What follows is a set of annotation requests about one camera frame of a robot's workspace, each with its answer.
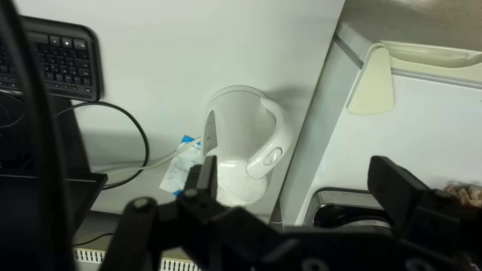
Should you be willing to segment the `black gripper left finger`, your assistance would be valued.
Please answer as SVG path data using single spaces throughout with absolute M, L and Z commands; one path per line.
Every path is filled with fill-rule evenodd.
M 177 208 L 215 211 L 216 202 L 216 156 L 207 155 L 201 164 L 189 168 L 182 192 L 176 198 Z

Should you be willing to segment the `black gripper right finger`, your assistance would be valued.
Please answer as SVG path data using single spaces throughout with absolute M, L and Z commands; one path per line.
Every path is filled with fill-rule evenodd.
M 462 205 L 447 191 L 430 188 L 388 156 L 368 161 L 367 188 L 405 235 L 475 236 L 480 211 Z

